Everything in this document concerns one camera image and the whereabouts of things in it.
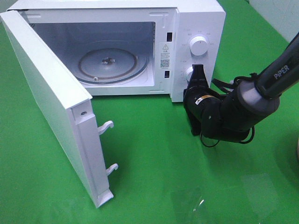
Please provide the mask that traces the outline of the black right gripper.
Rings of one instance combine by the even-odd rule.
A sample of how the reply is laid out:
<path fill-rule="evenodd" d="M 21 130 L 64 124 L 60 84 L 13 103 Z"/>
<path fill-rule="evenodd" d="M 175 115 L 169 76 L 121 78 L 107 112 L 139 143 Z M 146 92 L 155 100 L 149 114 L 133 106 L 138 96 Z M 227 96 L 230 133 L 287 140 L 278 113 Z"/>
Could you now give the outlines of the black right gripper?
<path fill-rule="evenodd" d="M 192 80 L 183 91 L 183 106 L 191 125 L 193 136 L 201 134 L 203 112 L 220 101 L 220 94 L 208 87 L 203 64 L 192 65 Z"/>

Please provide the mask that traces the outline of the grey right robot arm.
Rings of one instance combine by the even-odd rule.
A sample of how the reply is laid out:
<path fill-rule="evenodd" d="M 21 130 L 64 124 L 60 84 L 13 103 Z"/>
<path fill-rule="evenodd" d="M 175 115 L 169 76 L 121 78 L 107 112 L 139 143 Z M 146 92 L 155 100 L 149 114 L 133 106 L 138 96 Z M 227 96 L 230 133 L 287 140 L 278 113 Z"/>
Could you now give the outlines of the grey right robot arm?
<path fill-rule="evenodd" d="M 279 97 L 299 81 L 299 37 L 260 74 L 238 76 L 233 83 L 213 79 L 223 94 L 210 89 L 202 64 L 192 66 L 183 104 L 194 136 L 247 144 L 255 124 L 274 113 Z"/>

